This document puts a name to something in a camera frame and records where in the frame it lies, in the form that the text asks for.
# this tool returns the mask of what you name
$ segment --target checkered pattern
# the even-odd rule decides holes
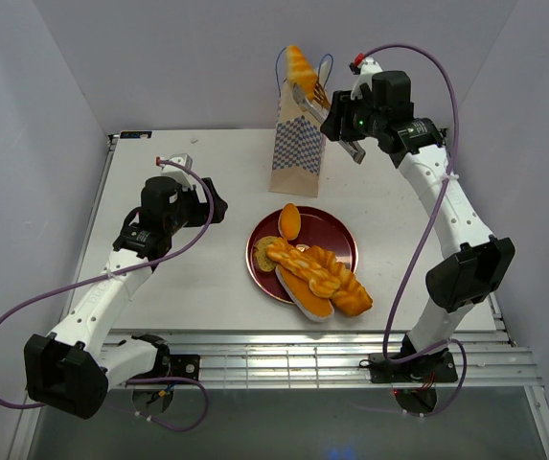
[[[272,170],[299,166],[319,174],[323,144],[321,132],[303,116],[277,124]]]

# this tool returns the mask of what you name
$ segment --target red plate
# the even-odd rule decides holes
[[[297,239],[290,241],[293,245],[304,244],[306,246],[318,245],[335,253],[335,257],[352,272],[357,267],[357,246],[351,232],[340,220],[325,211],[309,206],[298,206],[302,217],[302,230]],[[256,267],[252,252],[255,242],[263,237],[280,236],[278,233],[278,216],[282,210],[278,210],[264,218],[248,239],[246,245],[246,264],[257,286],[267,295],[282,302],[292,304],[291,299],[276,278],[273,271],[263,273]]]

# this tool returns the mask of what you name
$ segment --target plate rim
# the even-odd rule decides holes
[[[298,211],[300,211],[300,215],[302,214],[301,209],[310,209],[310,210],[314,209],[314,210],[319,211],[321,213],[325,213],[328,216],[331,216],[332,218],[336,219],[338,222],[340,222],[342,224],[342,226],[346,229],[347,233],[351,236],[351,241],[353,242],[353,248],[355,249],[355,257],[353,259],[353,263],[351,264],[351,272],[355,273],[355,271],[357,270],[357,266],[359,264],[359,250],[357,249],[357,241],[355,239],[355,236],[353,235],[353,233],[351,233],[351,230],[349,230],[349,227],[347,227],[346,224],[342,220],[340,220],[339,218],[337,218],[333,214],[331,214],[327,211],[324,211],[323,209],[315,208],[314,206],[302,206],[302,205],[297,206],[297,208],[298,208]],[[259,224],[262,223],[264,220],[269,218],[271,215],[276,214],[276,213],[281,213],[282,211],[283,211],[283,208],[272,211],[270,214],[266,215],[259,222],[257,222],[257,225],[255,225],[255,227],[253,228],[253,231],[248,236],[248,240],[246,241],[246,249],[244,250],[244,254],[245,254],[246,268],[248,269],[248,273],[251,275],[251,278],[253,279],[255,284],[257,286],[259,286],[259,289],[261,289],[265,294],[272,297],[273,299],[278,300],[279,302],[282,302],[282,303],[288,304],[288,305],[295,305],[295,304],[293,304],[292,301],[282,299],[279,296],[274,295],[270,291],[265,289],[265,287],[263,287],[262,283],[257,279],[257,277],[255,276],[255,273],[253,273],[253,270],[251,269],[250,259],[252,257],[253,252],[252,252],[250,246],[251,246],[251,237],[253,236],[253,232],[259,226]]]

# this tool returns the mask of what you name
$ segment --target gray floor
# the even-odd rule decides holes
[[[439,391],[441,401],[449,391]],[[523,388],[464,389],[434,418],[357,410],[351,403],[397,408],[390,390],[212,391],[206,421],[189,433],[169,432],[132,410],[129,391],[83,421],[42,412],[31,460],[64,459],[543,459]],[[197,391],[177,391],[164,418],[175,424],[201,410]]]

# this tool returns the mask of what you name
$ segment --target paper bag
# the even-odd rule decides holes
[[[293,100],[287,82],[281,87],[270,192],[319,195],[325,136],[317,121]]]

